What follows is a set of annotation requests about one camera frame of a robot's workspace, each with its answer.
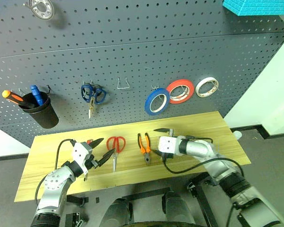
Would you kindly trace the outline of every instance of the wooden board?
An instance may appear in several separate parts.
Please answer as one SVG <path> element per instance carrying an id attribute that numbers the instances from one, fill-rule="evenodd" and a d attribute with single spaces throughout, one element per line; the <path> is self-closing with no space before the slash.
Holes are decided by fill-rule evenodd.
<path id="1" fill-rule="evenodd" d="M 110 158 L 100 168 L 91 169 L 87 181 L 83 181 L 83 176 L 77 178 L 69 188 L 68 194 L 175 176 L 165 169 L 160 157 L 154 153 L 151 153 L 150 166 L 146 166 L 144 157 L 140 153 L 137 134 L 141 133 L 142 142 L 146 146 L 144 133 L 147 132 L 151 139 L 151 148 L 157 149 L 159 136 L 168 135 L 167 133 L 153 131 L 157 128 L 175 129 L 175 135 L 211 137 L 218 152 L 238 161 L 241 165 L 250 164 L 250 160 L 219 112 L 55 133 L 35 137 L 20 180 L 15 201 L 34 199 L 35 190 L 40 180 L 54 170 L 56 151 L 59 143 L 68 138 L 75 139 L 77 142 L 104 138 L 103 142 L 93 150 L 93 155 L 98 160 L 107 152 L 106 140 L 109 137 L 123 136 L 126 139 L 126 147 L 118 155 L 115 173 L 113 173 L 113 159 Z M 58 166 L 61 166 L 67 160 L 71 161 L 71 151 L 72 145 L 69 142 L 65 142 L 61 146 Z M 182 170 L 197 163 L 196 159 L 189 156 L 175 157 L 168 160 L 168 166 L 173 170 Z M 204 169 L 200 167 L 181 175 L 203 171 Z M 42 186 L 39 191 L 39 198 L 43 190 Z"/>

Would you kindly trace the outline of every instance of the orange pliers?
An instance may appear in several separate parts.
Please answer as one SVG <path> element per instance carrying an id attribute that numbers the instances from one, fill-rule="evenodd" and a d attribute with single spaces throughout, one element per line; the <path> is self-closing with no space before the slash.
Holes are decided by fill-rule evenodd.
<path id="1" fill-rule="evenodd" d="M 142 142 L 141 142 L 141 134 L 138 133 L 138 145 L 140 147 L 140 151 L 142 154 L 144 154 L 144 160 L 146 162 L 146 165 L 150 165 L 151 163 L 151 158 L 150 158 L 150 151 L 151 151 L 151 145 L 150 145 L 150 137 L 148 136 L 147 133 L 145 133 L 145 138 L 147 142 L 147 147 L 146 149 L 143 147 Z"/>

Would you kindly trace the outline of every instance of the gray pegboard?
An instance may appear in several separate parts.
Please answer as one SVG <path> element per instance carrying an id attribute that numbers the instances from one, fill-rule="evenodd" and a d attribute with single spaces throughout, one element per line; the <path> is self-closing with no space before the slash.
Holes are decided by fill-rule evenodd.
<path id="1" fill-rule="evenodd" d="M 284 42 L 280 18 L 238 17 L 221 1 L 54 3 L 58 14 L 48 22 L 18 0 L 0 1 L 0 129 L 28 146 L 35 135 L 54 132 L 216 110 L 224 116 Z M 208 76 L 220 84 L 212 96 L 145 113 L 152 85 L 183 78 L 196 85 Z M 116 89 L 118 77 L 131 88 Z M 91 120 L 80 96 L 84 80 L 108 91 Z M 52 88 L 56 127 L 41 128 L 1 97 L 5 89 L 29 92 L 31 84 Z"/>
<path id="2" fill-rule="evenodd" d="M 284 32 L 278 16 L 238 17 L 221 0 L 54 0 L 50 21 L 0 0 L 0 57 L 213 35 Z"/>

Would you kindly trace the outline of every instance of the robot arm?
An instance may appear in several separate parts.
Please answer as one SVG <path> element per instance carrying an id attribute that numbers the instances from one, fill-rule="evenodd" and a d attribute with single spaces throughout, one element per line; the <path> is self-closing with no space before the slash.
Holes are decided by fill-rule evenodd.
<path id="1" fill-rule="evenodd" d="M 31 227 L 59 227 L 60 218 L 64 211 L 67 190 L 75 182 L 76 177 L 86 175 L 92 167 L 103 165 L 113 154 L 114 150 L 107 152 L 101 160 L 97 161 L 92 150 L 103 139 L 73 144 L 73 161 L 66 162 L 60 169 L 52 171 L 44 179 L 44 193 L 37 206 Z"/>
<path id="2" fill-rule="evenodd" d="M 165 157 L 190 155 L 204 162 L 222 157 L 212 143 L 204 140 L 192 141 L 189 136 L 161 136 L 159 151 Z M 230 197 L 233 206 L 240 210 L 238 219 L 244 227 L 267 227 L 284 224 L 283 217 L 273 206 L 237 171 L 229 161 L 216 160 L 204 164 L 211 178 Z"/>

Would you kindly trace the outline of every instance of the red scissors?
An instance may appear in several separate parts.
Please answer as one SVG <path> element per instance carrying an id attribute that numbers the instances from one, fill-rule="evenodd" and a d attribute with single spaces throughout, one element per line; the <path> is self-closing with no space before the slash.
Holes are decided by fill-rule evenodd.
<path id="1" fill-rule="evenodd" d="M 112 148 L 110 148 L 110 147 L 109 147 L 109 142 L 110 142 L 112 139 L 114 139 L 114 142 L 113 142 Z M 120 145 L 119 145 L 119 139 L 123 140 L 123 147 L 122 147 L 121 149 L 120 149 Z M 107 147 L 108 150 L 111 150 L 111 149 L 116 148 L 116 149 L 115 149 L 115 152 L 114 152 L 114 154 L 113 154 L 113 158 L 114 158 L 113 171 L 114 171 L 114 172 L 115 172 L 115 168 L 116 168 L 116 166 L 117 166 L 117 154 L 119 154 L 119 153 L 124 149 L 125 144 L 126 144 L 125 139 L 124 139 L 124 137 L 122 137 L 122 136 L 112 136 L 112 137 L 108 138 L 108 140 L 106 141 L 106 147 Z"/>

